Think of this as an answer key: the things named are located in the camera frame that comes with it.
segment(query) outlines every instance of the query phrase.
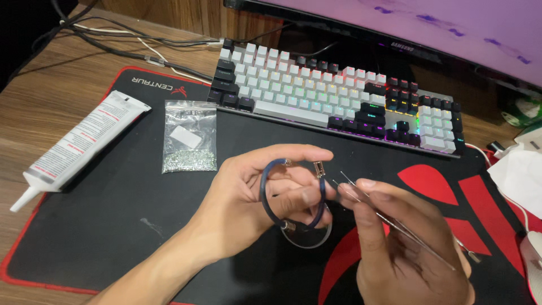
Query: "right hand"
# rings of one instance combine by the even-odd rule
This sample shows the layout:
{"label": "right hand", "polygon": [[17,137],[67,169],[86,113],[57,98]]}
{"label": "right hand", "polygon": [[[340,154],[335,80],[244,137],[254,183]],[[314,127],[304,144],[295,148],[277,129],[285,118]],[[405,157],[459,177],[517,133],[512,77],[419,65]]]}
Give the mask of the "right hand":
{"label": "right hand", "polygon": [[342,183],[341,204],[354,210],[362,259],[357,283],[366,305],[472,305],[470,265],[437,207],[387,183],[358,179],[383,213],[401,221],[456,270],[390,227],[386,238],[380,218],[361,199],[360,191]]}

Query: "space bar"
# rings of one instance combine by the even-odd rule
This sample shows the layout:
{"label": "space bar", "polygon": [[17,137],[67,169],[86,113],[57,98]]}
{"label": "space bar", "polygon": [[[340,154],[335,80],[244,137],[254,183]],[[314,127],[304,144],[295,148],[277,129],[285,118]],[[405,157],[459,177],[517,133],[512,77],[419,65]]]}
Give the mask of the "space bar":
{"label": "space bar", "polygon": [[256,101],[253,112],[259,115],[293,120],[299,123],[316,125],[320,127],[327,127],[328,122],[328,116],[323,113],[273,104],[263,100]]}

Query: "white paper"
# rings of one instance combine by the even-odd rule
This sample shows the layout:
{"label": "white paper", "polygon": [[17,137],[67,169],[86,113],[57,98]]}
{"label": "white paper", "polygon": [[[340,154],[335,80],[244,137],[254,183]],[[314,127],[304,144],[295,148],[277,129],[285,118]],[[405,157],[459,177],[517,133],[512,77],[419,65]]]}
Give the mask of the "white paper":
{"label": "white paper", "polygon": [[506,196],[542,218],[542,154],[521,143],[487,171]]}
{"label": "white paper", "polygon": [[182,126],[177,126],[170,136],[192,149],[196,148],[202,141],[201,137],[194,135]]}

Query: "black mouse pad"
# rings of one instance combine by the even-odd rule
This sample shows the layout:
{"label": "black mouse pad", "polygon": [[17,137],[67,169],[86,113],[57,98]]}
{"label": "black mouse pad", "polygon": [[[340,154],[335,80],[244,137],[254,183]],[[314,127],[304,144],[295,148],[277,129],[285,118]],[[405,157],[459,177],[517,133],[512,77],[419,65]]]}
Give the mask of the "black mouse pad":
{"label": "black mouse pad", "polygon": [[[97,293],[147,258],[194,214],[216,172],[162,174],[164,100],[206,100],[201,83],[126,67],[109,88],[152,107],[62,192],[44,196],[2,263],[8,283]],[[277,143],[331,150],[326,178],[365,177],[436,204],[454,234],[478,253],[477,304],[534,304],[517,250],[521,222],[499,195],[481,155],[461,159],[403,151],[219,111],[217,163]],[[304,250],[277,228],[238,255],[209,265],[173,299],[208,304],[362,304],[359,241],[351,211],[329,204],[333,231]]]}

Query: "glue tube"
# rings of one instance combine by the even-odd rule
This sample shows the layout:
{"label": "glue tube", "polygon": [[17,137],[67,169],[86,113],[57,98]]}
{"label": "glue tube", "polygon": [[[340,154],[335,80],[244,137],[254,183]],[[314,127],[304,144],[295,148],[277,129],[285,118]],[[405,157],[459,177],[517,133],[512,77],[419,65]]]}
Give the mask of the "glue tube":
{"label": "glue tube", "polygon": [[151,108],[113,91],[96,109],[56,143],[24,173],[30,185],[10,208],[17,212],[40,192],[60,192],[97,153],[140,114]]}

